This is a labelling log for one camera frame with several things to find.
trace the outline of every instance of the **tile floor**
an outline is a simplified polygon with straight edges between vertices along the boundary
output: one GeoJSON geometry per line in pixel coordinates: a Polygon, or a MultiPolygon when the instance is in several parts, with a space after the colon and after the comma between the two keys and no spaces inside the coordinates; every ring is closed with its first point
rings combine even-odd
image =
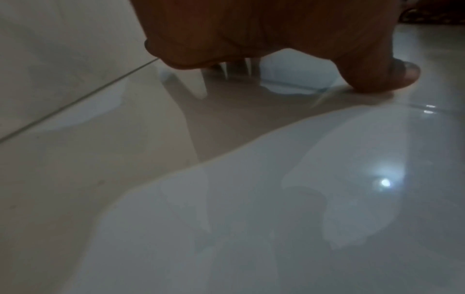
{"type": "Polygon", "coordinates": [[[465,29],[350,92],[294,51],[135,72],[0,144],[0,292],[465,292],[465,29]]]}

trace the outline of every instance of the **tile grout line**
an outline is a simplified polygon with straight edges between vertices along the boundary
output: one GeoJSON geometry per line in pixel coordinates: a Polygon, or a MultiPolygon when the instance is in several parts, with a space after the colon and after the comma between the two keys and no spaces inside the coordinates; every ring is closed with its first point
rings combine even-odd
{"type": "Polygon", "coordinates": [[[65,106],[62,106],[62,107],[60,107],[60,108],[58,108],[58,109],[52,111],[51,113],[49,113],[49,114],[47,114],[47,115],[45,115],[45,116],[43,116],[43,117],[41,117],[41,118],[39,118],[39,119],[33,121],[32,123],[29,123],[29,124],[27,124],[27,125],[25,125],[25,126],[19,128],[19,129],[16,130],[16,131],[13,131],[12,133],[9,133],[9,134],[5,135],[4,137],[0,138],[0,144],[2,144],[2,143],[4,143],[4,142],[8,141],[9,139],[12,139],[12,138],[16,137],[17,135],[23,133],[24,131],[27,131],[28,129],[30,129],[30,128],[32,128],[32,127],[34,127],[34,126],[36,126],[36,125],[42,123],[43,121],[49,119],[50,117],[52,117],[52,116],[54,116],[54,115],[56,115],[56,114],[58,114],[58,113],[60,113],[60,112],[62,112],[62,111],[64,111],[64,110],[66,110],[66,109],[68,109],[68,108],[71,108],[72,106],[74,106],[74,105],[76,105],[77,103],[79,103],[79,102],[81,102],[81,101],[83,101],[83,100],[89,98],[90,96],[92,96],[92,95],[94,95],[95,93],[97,93],[97,92],[99,92],[99,91],[105,89],[106,87],[109,87],[109,86],[111,86],[111,85],[113,85],[113,84],[119,82],[120,80],[122,80],[122,79],[124,79],[124,78],[130,76],[131,74],[135,73],[136,71],[138,71],[138,70],[140,70],[140,69],[142,69],[142,68],[144,68],[144,67],[146,67],[146,66],[148,66],[148,65],[150,65],[150,64],[152,64],[152,63],[154,63],[154,62],[157,61],[158,59],[159,59],[159,58],[155,58],[154,60],[151,60],[151,61],[147,62],[146,64],[143,64],[143,65],[141,65],[141,66],[139,66],[139,67],[137,67],[137,68],[135,68],[135,69],[133,69],[133,70],[127,72],[126,74],[124,74],[124,75],[122,75],[122,76],[120,76],[120,77],[118,77],[118,78],[116,78],[116,79],[114,79],[114,80],[112,80],[112,81],[110,81],[110,82],[104,84],[103,86],[100,86],[100,87],[98,87],[97,89],[95,89],[95,90],[93,90],[93,91],[91,91],[91,92],[85,94],[84,96],[78,98],[77,100],[75,100],[75,101],[73,101],[73,102],[71,102],[71,103],[68,103],[68,104],[66,104],[65,106]]]}

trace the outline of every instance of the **floor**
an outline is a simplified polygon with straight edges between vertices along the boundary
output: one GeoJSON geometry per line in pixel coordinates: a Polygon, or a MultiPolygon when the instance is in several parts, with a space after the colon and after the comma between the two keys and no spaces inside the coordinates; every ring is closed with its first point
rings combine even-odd
{"type": "Polygon", "coordinates": [[[0,292],[464,293],[464,33],[399,26],[383,95],[155,61],[3,142],[0,292]]]}

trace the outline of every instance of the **bright light spot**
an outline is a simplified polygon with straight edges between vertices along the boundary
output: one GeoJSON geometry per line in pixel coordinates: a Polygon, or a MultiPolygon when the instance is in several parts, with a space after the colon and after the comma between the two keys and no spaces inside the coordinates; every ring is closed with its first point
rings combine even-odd
{"type": "Polygon", "coordinates": [[[379,183],[385,188],[391,187],[391,181],[388,179],[382,179],[379,183]]]}

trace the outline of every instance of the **skin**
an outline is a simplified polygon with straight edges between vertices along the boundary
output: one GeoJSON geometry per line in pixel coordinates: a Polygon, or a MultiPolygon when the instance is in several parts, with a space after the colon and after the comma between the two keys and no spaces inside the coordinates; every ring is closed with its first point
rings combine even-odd
{"type": "Polygon", "coordinates": [[[399,0],[131,0],[146,48],[178,69],[292,48],[333,61],[359,92],[400,89],[420,76],[395,59],[399,0]]]}

